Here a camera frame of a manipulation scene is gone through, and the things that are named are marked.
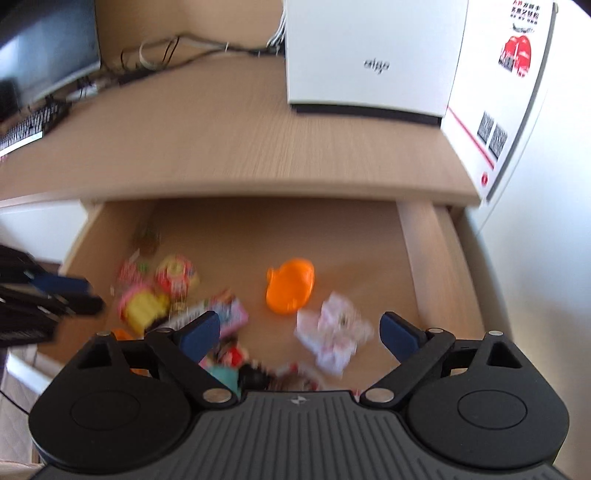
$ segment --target white box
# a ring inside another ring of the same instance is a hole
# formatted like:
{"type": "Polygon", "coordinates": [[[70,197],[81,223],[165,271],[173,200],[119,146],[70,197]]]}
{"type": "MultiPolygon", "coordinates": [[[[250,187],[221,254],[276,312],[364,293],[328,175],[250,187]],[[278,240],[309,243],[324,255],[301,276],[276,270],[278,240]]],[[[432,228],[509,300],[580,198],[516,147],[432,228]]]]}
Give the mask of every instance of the white box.
{"type": "Polygon", "coordinates": [[[288,101],[440,120],[467,0],[285,0],[288,101]]]}

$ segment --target wooden desk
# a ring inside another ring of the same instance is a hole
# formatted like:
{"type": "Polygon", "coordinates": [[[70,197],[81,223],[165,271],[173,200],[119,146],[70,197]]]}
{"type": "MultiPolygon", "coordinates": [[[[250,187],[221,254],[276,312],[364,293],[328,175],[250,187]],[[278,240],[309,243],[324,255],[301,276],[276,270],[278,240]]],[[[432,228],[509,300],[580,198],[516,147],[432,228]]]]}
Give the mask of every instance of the wooden desk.
{"type": "MultiPolygon", "coordinates": [[[[79,105],[0,166],[0,206],[52,199],[106,202],[63,271],[88,278],[109,308],[62,322],[40,348],[60,362],[93,333],[120,326],[111,286],[147,219],[163,236],[156,260],[183,254],[202,274],[192,300],[234,289],[252,316],[240,337],[269,366],[313,362],[293,336],[294,316],[278,318],[264,304],[267,268],[292,257],[316,264],[314,309],[336,290],[376,327],[393,310],[460,338],[483,334],[452,222],[434,205],[478,196],[441,131],[296,115],[281,58],[208,59],[79,105]],[[171,197],[196,198],[162,200],[171,197]]],[[[376,338],[329,383],[365,388],[395,364],[376,338]]]]}
{"type": "Polygon", "coordinates": [[[0,166],[0,207],[227,195],[479,202],[440,129],[296,115],[277,57],[211,58],[114,88],[0,166]]]}

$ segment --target white candy wrapper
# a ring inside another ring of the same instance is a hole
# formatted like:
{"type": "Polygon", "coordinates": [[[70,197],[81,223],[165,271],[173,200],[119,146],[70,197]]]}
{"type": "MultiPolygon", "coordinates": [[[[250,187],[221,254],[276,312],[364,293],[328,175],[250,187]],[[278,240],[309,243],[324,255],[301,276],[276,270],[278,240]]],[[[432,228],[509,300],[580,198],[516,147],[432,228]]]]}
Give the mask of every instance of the white candy wrapper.
{"type": "Polygon", "coordinates": [[[349,299],[333,292],[320,314],[298,311],[295,336],[314,352],[319,368],[340,377],[357,347],[374,336],[374,329],[349,299]]]}

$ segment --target white wall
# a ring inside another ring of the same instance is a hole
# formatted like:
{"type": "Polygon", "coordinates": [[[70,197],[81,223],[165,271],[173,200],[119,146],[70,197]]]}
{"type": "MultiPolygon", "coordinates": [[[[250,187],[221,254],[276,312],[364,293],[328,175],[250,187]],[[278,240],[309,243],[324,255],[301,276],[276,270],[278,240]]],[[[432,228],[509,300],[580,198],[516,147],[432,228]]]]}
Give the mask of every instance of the white wall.
{"type": "Polygon", "coordinates": [[[0,243],[62,263],[87,217],[78,201],[6,207],[0,209],[0,243]]]}
{"type": "Polygon", "coordinates": [[[510,330],[567,404],[570,431],[556,466],[575,480],[587,480],[591,18],[570,0],[558,3],[539,117],[530,120],[531,136],[494,202],[468,212],[460,236],[485,321],[510,330]]]}

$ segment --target computer monitor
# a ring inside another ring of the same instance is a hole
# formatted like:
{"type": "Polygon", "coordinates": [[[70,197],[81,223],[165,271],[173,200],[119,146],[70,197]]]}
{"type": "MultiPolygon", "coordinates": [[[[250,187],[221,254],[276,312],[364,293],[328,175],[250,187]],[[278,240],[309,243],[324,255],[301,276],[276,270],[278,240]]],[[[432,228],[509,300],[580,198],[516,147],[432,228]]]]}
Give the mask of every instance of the computer monitor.
{"type": "Polygon", "coordinates": [[[12,0],[0,15],[0,121],[100,68],[95,0],[12,0]]]}

